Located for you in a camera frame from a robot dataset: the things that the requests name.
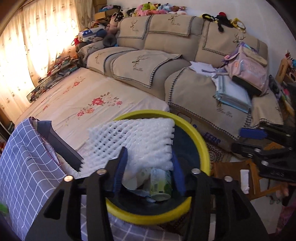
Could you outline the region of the wooden stool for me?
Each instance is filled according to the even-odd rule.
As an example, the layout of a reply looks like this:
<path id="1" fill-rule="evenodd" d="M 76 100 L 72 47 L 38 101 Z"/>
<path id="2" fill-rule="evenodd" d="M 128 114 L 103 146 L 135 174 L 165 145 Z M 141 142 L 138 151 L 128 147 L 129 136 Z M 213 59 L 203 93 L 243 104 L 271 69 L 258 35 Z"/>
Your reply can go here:
<path id="1" fill-rule="evenodd" d="M 257 198 L 268 196 L 280 190 L 280 185 L 277 183 L 273 186 L 268 184 L 266 190 L 261 189 L 260 180 L 263 178 L 259 176 L 257 167 L 251 160 L 242 162 L 215 162 L 213 164 L 212 174 L 215 178 L 220 179 L 223 179 L 225 176 L 230 176 L 234 180 L 238 181 L 239 184 L 241 184 L 241 170 L 249 171 L 249 191 L 246 194 L 249 200 L 254 200 Z"/>

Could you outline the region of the pink school backpack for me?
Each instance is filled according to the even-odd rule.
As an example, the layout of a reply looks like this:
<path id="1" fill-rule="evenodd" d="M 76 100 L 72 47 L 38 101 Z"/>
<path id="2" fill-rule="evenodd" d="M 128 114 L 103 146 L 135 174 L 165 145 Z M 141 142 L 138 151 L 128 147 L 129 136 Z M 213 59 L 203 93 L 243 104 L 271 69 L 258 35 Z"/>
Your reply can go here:
<path id="1" fill-rule="evenodd" d="M 224 57 L 224 67 L 232 81 L 255 96 L 268 92 L 267 65 L 267 60 L 244 42 L 233 53 Z"/>

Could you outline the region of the yellow rimmed trash bin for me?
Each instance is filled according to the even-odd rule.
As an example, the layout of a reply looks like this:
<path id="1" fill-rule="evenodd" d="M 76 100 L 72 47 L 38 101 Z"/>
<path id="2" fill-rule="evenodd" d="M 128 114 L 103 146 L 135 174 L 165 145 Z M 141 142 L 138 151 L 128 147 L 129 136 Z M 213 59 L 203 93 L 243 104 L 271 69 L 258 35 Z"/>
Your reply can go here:
<path id="1" fill-rule="evenodd" d="M 207 145 L 199 132 L 183 118 L 162 110 L 137 110 L 123 114 L 115 120 L 134 120 L 139 118 L 171 118 L 177 127 L 173 150 L 180 164 L 199 168 L 210 175 L 211 164 Z M 173 197 L 162 204 L 141 201 L 139 197 L 121 190 L 118 198 L 106 199 L 107 211 L 113 216 L 134 225 L 161 225 L 179 219 L 189 212 L 191 196 L 182 197 L 173 192 Z"/>

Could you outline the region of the cream window curtains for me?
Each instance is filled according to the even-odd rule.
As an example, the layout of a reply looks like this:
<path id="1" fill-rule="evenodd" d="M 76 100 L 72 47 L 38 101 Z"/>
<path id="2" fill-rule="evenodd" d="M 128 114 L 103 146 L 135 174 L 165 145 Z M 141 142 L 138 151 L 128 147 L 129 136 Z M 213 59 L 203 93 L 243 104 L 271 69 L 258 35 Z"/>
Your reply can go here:
<path id="1" fill-rule="evenodd" d="M 27 95 L 59 56 L 74 56 L 71 43 L 88 27 L 92 1 L 29 1 L 1 34 L 1 110 L 16 121 L 30 106 Z"/>

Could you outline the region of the books and papers stack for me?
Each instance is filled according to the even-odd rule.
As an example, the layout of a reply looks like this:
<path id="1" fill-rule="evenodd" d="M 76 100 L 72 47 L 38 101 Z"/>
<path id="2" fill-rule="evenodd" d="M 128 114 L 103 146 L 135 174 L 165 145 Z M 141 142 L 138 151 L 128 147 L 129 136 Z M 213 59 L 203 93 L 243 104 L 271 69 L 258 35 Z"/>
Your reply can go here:
<path id="1" fill-rule="evenodd" d="M 190 69 L 197 74 L 210 77 L 216 87 L 215 99 L 244 113 L 251 109 L 251 99 L 246 89 L 231 80 L 224 68 L 191 61 Z"/>

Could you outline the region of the beige sofa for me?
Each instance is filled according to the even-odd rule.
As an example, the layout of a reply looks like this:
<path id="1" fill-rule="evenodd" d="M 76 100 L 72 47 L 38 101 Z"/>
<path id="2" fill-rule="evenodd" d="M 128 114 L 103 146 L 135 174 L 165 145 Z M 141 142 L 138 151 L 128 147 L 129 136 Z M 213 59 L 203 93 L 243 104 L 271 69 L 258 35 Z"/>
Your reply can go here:
<path id="1" fill-rule="evenodd" d="M 191 69 L 201 62 L 219 68 L 240 42 L 268 59 L 267 45 L 236 28 L 188 15 L 151 15 L 125 18 L 116 25 L 117 46 L 102 42 L 82 47 L 83 66 L 164 100 L 170 111 L 191 123 L 210 144 L 226 151 L 239 140 L 242 128 L 263 123 L 283 124 L 280 107 L 269 90 L 268 78 L 243 112 L 219 102 L 211 76 Z"/>

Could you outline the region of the green label plastic jar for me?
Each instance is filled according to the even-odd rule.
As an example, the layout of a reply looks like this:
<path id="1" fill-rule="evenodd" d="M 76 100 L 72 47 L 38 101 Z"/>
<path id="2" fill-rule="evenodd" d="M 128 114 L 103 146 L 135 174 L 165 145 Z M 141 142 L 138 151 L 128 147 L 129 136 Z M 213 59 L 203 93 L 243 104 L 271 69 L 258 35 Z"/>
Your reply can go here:
<path id="1" fill-rule="evenodd" d="M 166 201 L 171 198 L 171 174 L 162 169 L 151 169 L 150 197 L 156 202 Z"/>

